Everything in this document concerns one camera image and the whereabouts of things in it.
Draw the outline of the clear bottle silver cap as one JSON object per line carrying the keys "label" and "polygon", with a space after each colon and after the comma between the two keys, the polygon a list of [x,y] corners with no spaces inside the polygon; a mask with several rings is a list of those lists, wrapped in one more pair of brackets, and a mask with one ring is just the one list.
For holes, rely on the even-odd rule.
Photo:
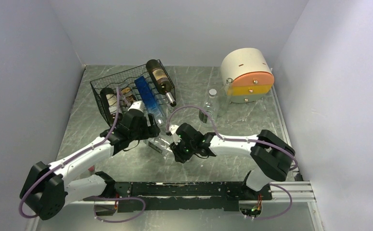
{"label": "clear bottle silver cap", "polygon": [[170,145],[173,142],[172,138],[166,134],[159,134],[157,137],[149,138],[143,141],[147,147],[162,156],[169,156],[173,154]]}

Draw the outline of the small clear glass bottle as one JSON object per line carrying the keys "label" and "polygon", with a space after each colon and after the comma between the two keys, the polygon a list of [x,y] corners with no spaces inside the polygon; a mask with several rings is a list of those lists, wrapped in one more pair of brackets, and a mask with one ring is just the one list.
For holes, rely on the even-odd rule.
{"label": "small clear glass bottle", "polygon": [[172,113],[176,107],[171,106],[170,102],[166,102],[166,111],[167,113]]}

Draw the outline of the dark green wine bottle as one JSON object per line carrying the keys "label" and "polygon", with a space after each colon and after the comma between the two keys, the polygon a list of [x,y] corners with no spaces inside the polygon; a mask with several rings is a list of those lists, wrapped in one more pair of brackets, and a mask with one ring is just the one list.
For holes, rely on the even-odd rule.
{"label": "dark green wine bottle", "polygon": [[123,113],[117,99],[116,91],[112,88],[103,88],[100,92],[100,98],[108,124],[112,125],[116,118],[120,121]]}

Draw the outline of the olive green wine bottle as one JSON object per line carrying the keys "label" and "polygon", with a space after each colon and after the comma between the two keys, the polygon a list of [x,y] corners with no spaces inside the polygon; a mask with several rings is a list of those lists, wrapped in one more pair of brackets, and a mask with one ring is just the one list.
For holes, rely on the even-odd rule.
{"label": "olive green wine bottle", "polygon": [[166,96],[171,107],[175,107],[177,103],[171,93],[173,85],[160,62],[156,59],[151,59],[146,63],[146,69],[157,91]]}

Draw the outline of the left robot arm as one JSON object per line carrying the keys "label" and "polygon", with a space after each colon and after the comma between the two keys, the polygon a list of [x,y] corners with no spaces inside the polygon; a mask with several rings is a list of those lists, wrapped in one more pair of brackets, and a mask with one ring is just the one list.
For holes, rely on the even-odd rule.
{"label": "left robot arm", "polygon": [[159,133],[152,114],[146,116],[142,109],[130,108],[120,122],[114,121],[99,137],[68,157],[49,164],[35,163],[20,192],[19,214],[27,219],[48,220],[75,201],[119,198],[116,182],[102,171],[81,180],[76,177],[97,162],[126,150],[131,142],[155,138]]}

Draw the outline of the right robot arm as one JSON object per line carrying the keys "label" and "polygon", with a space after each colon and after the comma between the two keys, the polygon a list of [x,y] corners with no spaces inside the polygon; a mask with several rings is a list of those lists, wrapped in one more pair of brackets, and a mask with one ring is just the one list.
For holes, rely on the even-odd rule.
{"label": "right robot arm", "polygon": [[258,135],[226,136],[215,132],[202,134],[191,125],[171,125],[170,145],[175,160],[185,163],[193,155],[217,157],[225,155],[251,158],[256,167],[246,175],[242,194],[254,199],[272,181],[285,181],[295,159],[294,149],[267,129]]}

